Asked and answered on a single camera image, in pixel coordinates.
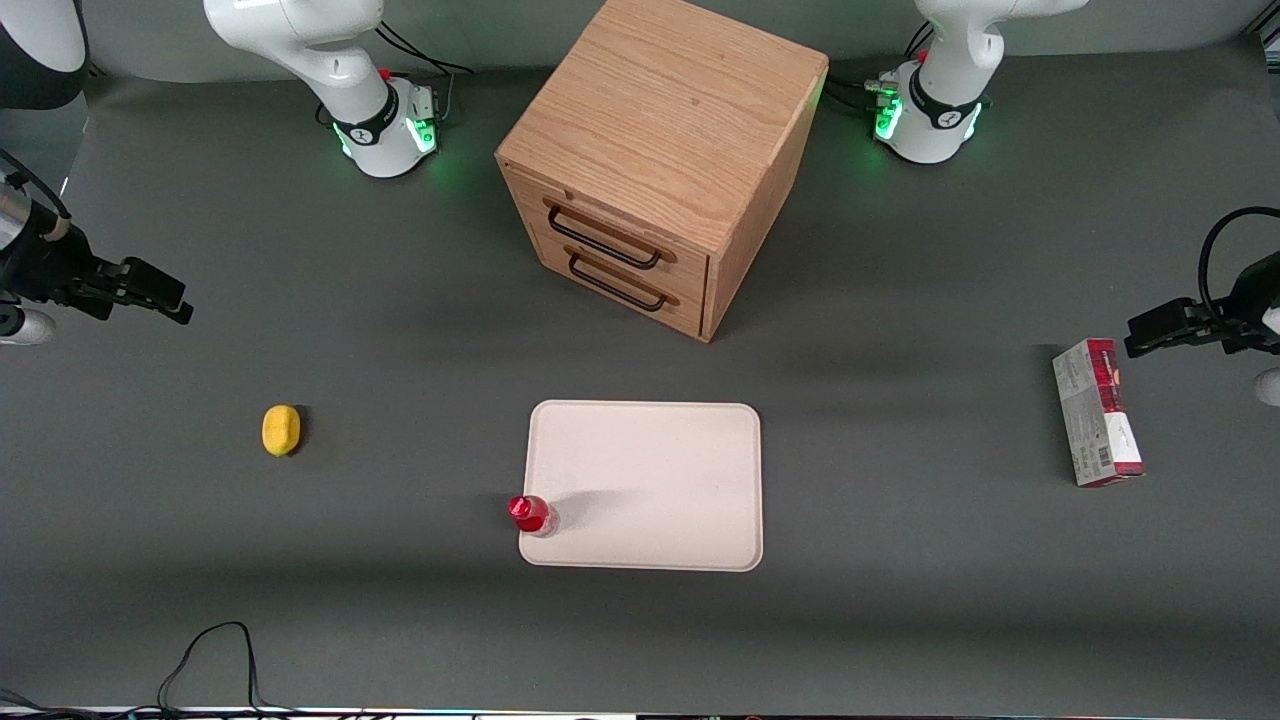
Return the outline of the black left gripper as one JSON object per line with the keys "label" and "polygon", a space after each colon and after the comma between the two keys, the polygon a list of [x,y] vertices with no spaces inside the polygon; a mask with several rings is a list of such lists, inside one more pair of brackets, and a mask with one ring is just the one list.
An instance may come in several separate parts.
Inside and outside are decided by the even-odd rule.
{"label": "black left gripper", "polygon": [[[1279,254],[1272,252],[1248,265],[1231,291],[1212,302],[1219,313],[1220,340],[1225,354],[1256,350],[1279,355],[1277,328],[1268,324],[1275,311],[1277,325]],[[1196,347],[1217,342],[1215,324],[1202,302],[1180,297],[1158,305],[1128,322],[1124,346],[1129,359],[1161,348]]]}

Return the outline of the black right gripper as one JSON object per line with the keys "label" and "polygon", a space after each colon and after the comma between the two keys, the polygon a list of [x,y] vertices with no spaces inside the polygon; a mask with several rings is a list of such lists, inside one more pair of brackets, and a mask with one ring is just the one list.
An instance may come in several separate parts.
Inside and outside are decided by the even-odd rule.
{"label": "black right gripper", "polygon": [[[81,282],[96,275],[96,295],[83,296]],[[3,291],[37,304],[56,304],[105,322],[114,307],[142,307],[179,325],[195,309],[184,301],[186,284],[140,258],[101,265],[84,233],[68,225],[55,240],[23,231],[3,250]]]}

